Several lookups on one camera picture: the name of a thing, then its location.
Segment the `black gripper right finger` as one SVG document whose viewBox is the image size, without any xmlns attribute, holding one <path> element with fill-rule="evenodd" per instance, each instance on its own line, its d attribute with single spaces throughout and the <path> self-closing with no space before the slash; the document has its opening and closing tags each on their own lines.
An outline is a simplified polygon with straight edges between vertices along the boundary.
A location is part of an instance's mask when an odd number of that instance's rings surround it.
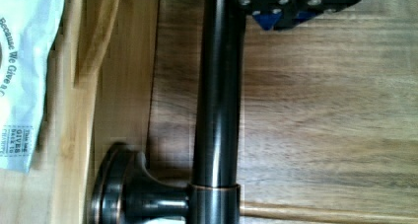
<svg viewBox="0 0 418 224">
<path fill-rule="evenodd" d="M 340 12 L 361 0 L 289 0 L 281 6 L 282 17 L 275 24 L 275 31 L 290 30 L 324 13 Z"/>
</svg>

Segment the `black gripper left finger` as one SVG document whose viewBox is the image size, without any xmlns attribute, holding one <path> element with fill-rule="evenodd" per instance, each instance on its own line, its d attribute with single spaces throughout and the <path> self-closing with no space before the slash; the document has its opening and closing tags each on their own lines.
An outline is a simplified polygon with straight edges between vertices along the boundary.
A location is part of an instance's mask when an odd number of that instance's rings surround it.
<svg viewBox="0 0 418 224">
<path fill-rule="evenodd" d="M 270 31 L 283 16 L 276 0 L 234 0 L 239 10 L 250 15 L 265 31 Z"/>
</svg>

